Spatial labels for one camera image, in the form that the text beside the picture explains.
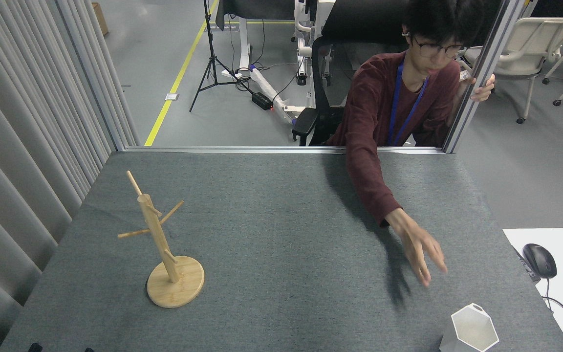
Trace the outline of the person's right hand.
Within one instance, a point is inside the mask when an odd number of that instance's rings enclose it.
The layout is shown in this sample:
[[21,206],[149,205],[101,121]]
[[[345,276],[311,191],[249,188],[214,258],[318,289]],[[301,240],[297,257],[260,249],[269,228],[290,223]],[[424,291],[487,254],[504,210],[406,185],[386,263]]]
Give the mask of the person's right hand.
[[384,220],[400,238],[405,257],[421,285],[428,287],[432,280],[425,262],[426,256],[441,272],[448,271],[440,243],[426,229],[418,225],[404,209],[394,209],[385,216]]

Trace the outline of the person's left hand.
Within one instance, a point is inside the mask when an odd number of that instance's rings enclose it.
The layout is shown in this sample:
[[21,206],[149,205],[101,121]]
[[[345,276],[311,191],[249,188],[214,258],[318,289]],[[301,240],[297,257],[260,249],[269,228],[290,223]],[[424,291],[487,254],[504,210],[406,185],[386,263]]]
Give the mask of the person's left hand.
[[486,80],[486,82],[478,88],[474,89],[471,94],[465,94],[465,91],[468,89],[468,87],[476,82],[476,78],[474,78],[471,74],[468,74],[465,80],[461,80],[459,82],[459,86],[456,91],[456,98],[458,98],[459,102],[462,102],[462,100],[484,102],[491,95],[492,89],[494,89],[495,87],[495,81],[496,76],[492,73],[491,76],[489,76],[489,78]]

